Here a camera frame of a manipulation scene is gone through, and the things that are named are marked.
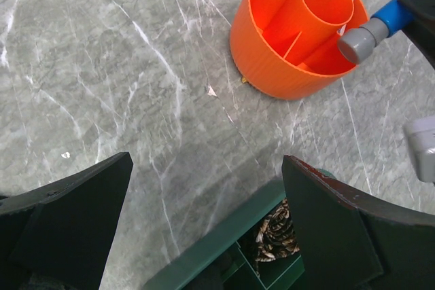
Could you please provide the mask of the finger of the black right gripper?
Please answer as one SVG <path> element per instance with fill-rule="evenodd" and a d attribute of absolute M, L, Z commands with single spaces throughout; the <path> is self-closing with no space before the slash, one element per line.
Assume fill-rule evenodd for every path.
<path fill-rule="evenodd" d="M 413 42 L 427 61 L 434 67 L 434 4 L 435 0 L 399 0 L 408 10 L 413 21 L 402 32 Z"/>

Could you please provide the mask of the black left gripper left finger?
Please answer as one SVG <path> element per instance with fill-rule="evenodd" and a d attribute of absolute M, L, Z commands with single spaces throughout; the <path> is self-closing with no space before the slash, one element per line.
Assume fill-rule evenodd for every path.
<path fill-rule="evenodd" d="M 98 289 L 130 182 L 121 152 L 79 173 L 1 197 L 1 288 L 33 273 L 76 289 Z"/>

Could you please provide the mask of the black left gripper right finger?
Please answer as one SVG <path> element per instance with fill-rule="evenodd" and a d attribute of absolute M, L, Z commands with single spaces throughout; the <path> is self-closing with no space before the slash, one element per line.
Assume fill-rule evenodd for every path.
<path fill-rule="evenodd" d="M 282 163 L 308 289 L 433 289 L 434 216 Z"/>

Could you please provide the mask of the orange round pen holder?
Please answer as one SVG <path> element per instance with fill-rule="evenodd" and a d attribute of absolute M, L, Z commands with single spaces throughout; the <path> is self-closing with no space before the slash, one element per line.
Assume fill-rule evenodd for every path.
<path fill-rule="evenodd" d="M 338 49 L 339 30 L 367 21 L 362 0 L 242 0 L 230 30 L 230 51 L 253 87 L 298 100 L 356 68 Z"/>

